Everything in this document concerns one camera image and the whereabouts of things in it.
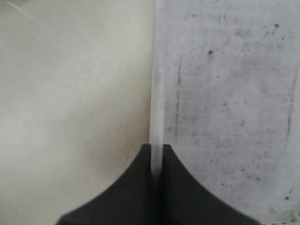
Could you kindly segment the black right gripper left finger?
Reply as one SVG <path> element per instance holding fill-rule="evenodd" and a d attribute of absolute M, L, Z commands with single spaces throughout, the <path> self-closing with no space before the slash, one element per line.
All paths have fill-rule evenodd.
<path fill-rule="evenodd" d="M 150 225 L 151 145 L 143 144 L 127 170 L 104 192 L 66 213 L 59 225 Z"/>

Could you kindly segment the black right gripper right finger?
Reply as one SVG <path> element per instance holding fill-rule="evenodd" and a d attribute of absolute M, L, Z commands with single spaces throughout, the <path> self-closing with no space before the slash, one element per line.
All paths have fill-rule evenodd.
<path fill-rule="evenodd" d="M 159 200 L 163 225 L 258 225 L 204 188 L 171 145 L 163 147 Z"/>

